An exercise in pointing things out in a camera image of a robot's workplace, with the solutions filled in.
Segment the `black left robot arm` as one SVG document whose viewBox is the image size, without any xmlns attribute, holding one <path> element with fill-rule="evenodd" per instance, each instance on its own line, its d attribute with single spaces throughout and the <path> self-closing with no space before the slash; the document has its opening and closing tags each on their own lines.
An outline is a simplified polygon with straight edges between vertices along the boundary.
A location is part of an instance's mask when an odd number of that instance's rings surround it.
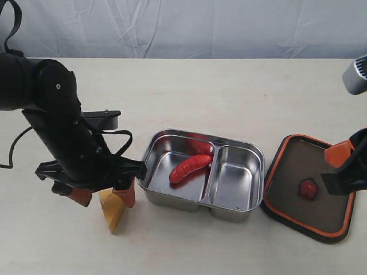
<svg viewBox="0 0 367 275">
<path fill-rule="evenodd" d="M 118 111 L 82 112 L 72 71 L 56 60 L 2 54 L 1 110 L 16 109 L 53 156 L 36 169 L 41 180 L 53 180 L 53 193 L 88 206 L 93 193 L 109 188 L 134 206 L 134 180 L 145 178 L 146 165 L 123 156 L 131 142 L 111 152 L 104 140 L 131 132 L 117 128 Z"/>
</svg>

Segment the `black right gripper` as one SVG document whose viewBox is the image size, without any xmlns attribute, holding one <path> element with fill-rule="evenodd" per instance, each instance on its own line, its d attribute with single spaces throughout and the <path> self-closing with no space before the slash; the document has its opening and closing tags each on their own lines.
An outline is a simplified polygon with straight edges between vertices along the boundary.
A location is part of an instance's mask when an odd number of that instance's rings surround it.
<svg viewBox="0 0 367 275">
<path fill-rule="evenodd" d="M 348 195 L 366 189 L 366 129 L 329 147 L 325 160 L 331 170 L 321 173 L 331 195 Z"/>
</svg>

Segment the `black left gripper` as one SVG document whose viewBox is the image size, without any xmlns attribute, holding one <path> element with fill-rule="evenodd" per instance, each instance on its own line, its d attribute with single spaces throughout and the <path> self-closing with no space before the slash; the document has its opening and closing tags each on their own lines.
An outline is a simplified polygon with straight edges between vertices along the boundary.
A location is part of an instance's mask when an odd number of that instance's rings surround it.
<svg viewBox="0 0 367 275">
<path fill-rule="evenodd" d="M 126 207 L 135 205 L 135 178 L 145 178 L 146 165 L 122 156 L 132 139 L 116 153 L 103 139 L 104 134 L 131 136 L 130 131 L 90 126 L 83 118 L 80 103 L 49 103 L 42 108 L 25 108 L 22 114 L 55 158 L 39 166 L 36 174 L 41 179 L 49 177 L 82 188 L 73 189 L 68 198 L 83 207 L 88 207 L 92 193 L 111 187 Z"/>
</svg>

